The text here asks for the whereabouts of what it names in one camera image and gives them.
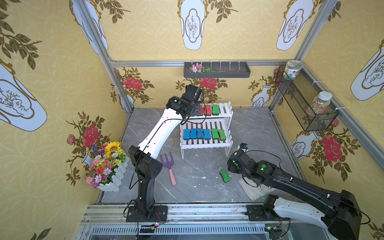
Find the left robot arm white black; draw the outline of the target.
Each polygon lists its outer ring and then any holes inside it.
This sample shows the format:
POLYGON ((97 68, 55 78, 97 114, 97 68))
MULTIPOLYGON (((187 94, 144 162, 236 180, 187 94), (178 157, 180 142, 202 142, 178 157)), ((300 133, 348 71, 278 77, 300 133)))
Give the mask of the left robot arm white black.
POLYGON ((202 89, 188 85, 181 97, 174 96, 168 100, 166 108, 149 135, 136 147, 128 150, 138 180, 138 196, 128 205, 127 222, 149 222, 155 213, 165 211, 155 206, 155 179, 161 172, 163 164, 157 161, 164 143, 178 125, 185 124, 195 111, 195 104, 201 98, 202 89))

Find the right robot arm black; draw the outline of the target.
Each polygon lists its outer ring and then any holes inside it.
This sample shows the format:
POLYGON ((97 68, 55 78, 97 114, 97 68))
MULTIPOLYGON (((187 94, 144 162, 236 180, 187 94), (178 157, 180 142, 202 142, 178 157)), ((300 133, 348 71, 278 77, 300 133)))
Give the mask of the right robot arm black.
POLYGON ((320 213, 319 226, 327 229, 338 240, 357 240, 360 235, 362 212, 356 197, 343 190, 327 190, 284 171, 281 167, 261 160, 256 162, 240 149, 228 162, 228 171, 240 174, 256 183, 282 190, 309 204, 320 213))

